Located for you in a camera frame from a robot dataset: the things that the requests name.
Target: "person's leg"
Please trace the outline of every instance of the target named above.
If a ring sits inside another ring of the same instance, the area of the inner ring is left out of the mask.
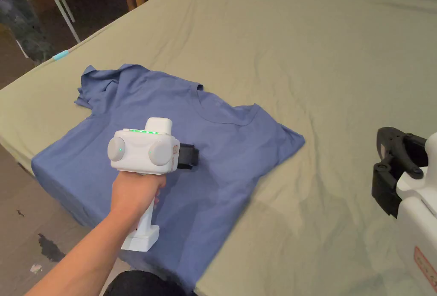
[[[0,23],[12,30],[23,51],[36,64],[55,54],[27,0],[0,0]]]
[[[109,284],[103,296],[186,296],[182,288],[150,272],[125,271]]]

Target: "green led light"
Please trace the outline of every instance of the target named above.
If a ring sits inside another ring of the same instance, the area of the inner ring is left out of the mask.
[[[129,129],[129,131],[132,131],[132,132],[143,132],[143,133],[150,133],[150,134],[159,134],[159,132],[151,132],[151,131],[144,131],[144,130]]]

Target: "stain on floor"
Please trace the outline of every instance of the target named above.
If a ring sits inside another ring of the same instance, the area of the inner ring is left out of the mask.
[[[41,246],[41,254],[49,259],[51,262],[59,262],[65,257],[53,241],[47,239],[43,234],[38,234],[39,245]]]

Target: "mattress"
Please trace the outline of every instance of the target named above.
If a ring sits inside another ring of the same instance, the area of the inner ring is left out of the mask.
[[[437,0],[150,0],[1,90],[0,143],[31,170],[90,114],[73,103],[89,64],[256,102],[306,144],[258,183],[196,292],[420,295],[370,183],[378,128],[437,131],[436,13]]]

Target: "blue t-shirt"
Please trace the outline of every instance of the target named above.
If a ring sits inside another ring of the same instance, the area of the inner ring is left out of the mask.
[[[147,253],[122,254],[139,270],[148,263],[176,274],[187,289],[219,251],[258,179],[305,142],[256,104],[231,107],[198,83],[139,65],[89,66],[76,103],[92,114],[37,154],[32,169],[82,224],[95,226],[110,210],[117,171],[107,147],[115,131],[143,129],[149,117],[166,117],[172,135],[199,149],[197,167],[167,175],[153,211],[152,224],[160,226],[156,244]]]

